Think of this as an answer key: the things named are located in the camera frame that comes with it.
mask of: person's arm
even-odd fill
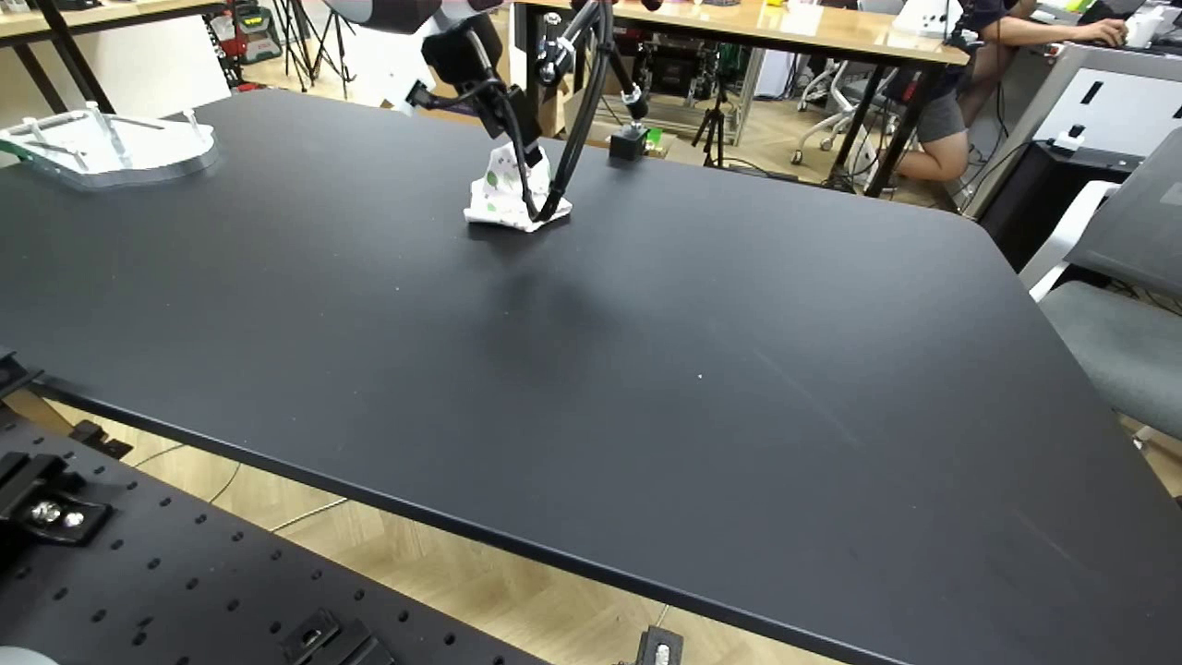
[[[1041,48],[1059,42],[1123,45],[1123,21],[1105,20],[1090,27],[1041,27],[1017,16],[1001,16],[983,28],[983,42],[1009,45],[1009,48]]]

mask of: desk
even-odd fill
[[[478,234],[482,129],[200,119],[202,180],[0,172],[61,398],[834,659],[1182,651],[1180,511],[975,226],[589,150],[568,226]]]
[[[541,20],[548,10],[568,10],[567,0],[519,0],[521,21],[519,34],[524,37],[524,64],[530,64],[530,86],[536,90],[531,64],[541,48]],[[766,7],[761,0],[743,0],[732,7],[713,7],[703,0],[679,2],[669,0],[663,10],[648,10],[638,0],[612,2],[616,27],[648,27],[648,28],[669,28],[669,34],[693,34],[707,42],[734,42],[754,48],[785,48],[785,53],[834,53],[849,59],[877,64],[877,75],[870,82],[870,91],[849,120],[849,133],[841,139],[841,150],[834,160],[834,171],[829,185],[834,185],[839,167],[849,156],[854,133],[866,120],[866,111],[879,90],[879,79],[887,66],[918,66],[922,82],[935,82],[942,66],[969,66],[969,56],[962,48],[942,45],[937,37],[918,37],[895,28],[895,16],[872,16],[872,10],[841,10],[841,7]],[[877,176],[870,180],[870,197],[882,191],[895,160],[918,124],[918,104],[906,111],[906,120],[897,138],[892,139]]]
[[[78,45],[72,42],[72,34],[98,34],[98,28],[118,28],[118,27],[141,27],[141,21],[164,21],[164,20],[179,20],[179,16],[208,16],[208,10],[222,10],[222,0],[137,0],[137,2],[105,2],[94,10],[64,10],[66,20],[66,34],[54,34],[50,27],[50,20],[40,10],[27,10],[27,16],[3,16],[0,10],[0,48],[16,48],[24,66],[29,71],[33,86],[40,90],[40,97],[50,101],[50,107],[66,111],[64,97],[54,91],[54,86],[50,82],[50,75],[40,71],[37,56],[29,53],[33,42],[54,42],[64,64],[72,66],[72,79],[78,82],[82,91],[94,97],[94,90],[101,97],[109,97],[98,79],[90,75]]]

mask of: person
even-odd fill
[[[906,180],[953,185],[969,171],[969,124],[1001,82],[1009,48],[1051,48],[1059,42],[1123,45],[1123,20],[1097,20],[1078,27],[1041,27],[1026,16],[1035,2],[1017,0],[962,0],[964,16],[957,37],[975,34],[969,71],[942,79],[918,119],[921,150],[906,150],[895,167]]]

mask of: table surface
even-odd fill
[[[0,172],[54,393],[825,655],[1176,662],[1182,521],[986,234],[589,150],[462,223],[482,129],[283,91],[210,176]]]
[[[568,0],[519,0],[521,7],[568,10]],[[652,21],[674,28],[724,34],[738,42],[759,42],[770,48],[829,48],[860,59],[892,64],[937,64],[969,66],[962,48],[937,37],[921,37],[895,27],[895,16],[785,2],[766,7],[766,0],[738,2],[703,2],[703,0],[666,0],[663,10],[648,10],[638,0],[616,0],[612,16],[622,21]]]
[[[90,34],[90,28],[164,21],[173,16],[202,16],[202,10],[226,10],[226,2],[222,0],[137,0],[137,2],[105,2],[94,10],[64,10],[64,20],[75,34]],[[24,16],[0,10],[0,45],[24,45],[24,42],[50,42],[50,21],[40,20],[40,10],[24,10]]]

